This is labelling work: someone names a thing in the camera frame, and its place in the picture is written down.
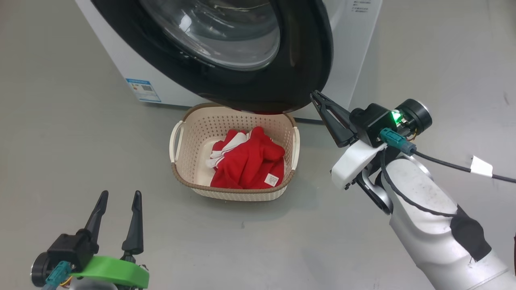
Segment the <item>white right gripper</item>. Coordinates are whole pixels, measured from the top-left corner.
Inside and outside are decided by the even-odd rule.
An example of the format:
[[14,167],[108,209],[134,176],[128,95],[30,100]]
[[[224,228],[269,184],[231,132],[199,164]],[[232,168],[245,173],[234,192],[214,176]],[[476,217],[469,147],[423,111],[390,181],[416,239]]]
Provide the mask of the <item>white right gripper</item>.
[[387,147],[387,144],[382,143],[379,147],[372,147],[358,140],[356,129],[350,121],[350,112],[320,91],[311,92],[311,101],[337,147],[346,147],[354,143],[348,147],[331,170],[332,182],[337,189],[343,190],[378,152]]

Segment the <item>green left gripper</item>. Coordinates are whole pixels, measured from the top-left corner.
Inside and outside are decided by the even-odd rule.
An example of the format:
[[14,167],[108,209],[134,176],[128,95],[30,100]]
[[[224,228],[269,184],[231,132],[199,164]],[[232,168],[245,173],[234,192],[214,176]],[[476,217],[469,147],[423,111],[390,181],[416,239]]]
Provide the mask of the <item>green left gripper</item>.
[[[102,217],[107,209],[109,191],[101,192],[96,205],[85,225],[90,232],[90,240],[97,244],[98,233],[101,227]],[[122,243],[125,255],[139,255],[144,252],[143,230],[143,204],[142,194],[135,191],[131,211],[131,223],[127,238]],[[131,288],[147,289],[149,286],[149,272],[136,263],[127,262],[109,256],[94,256],[80,272],[72,272],[72,277],[84,277],[92,280],[109,282],[116,285],[129,286]]]

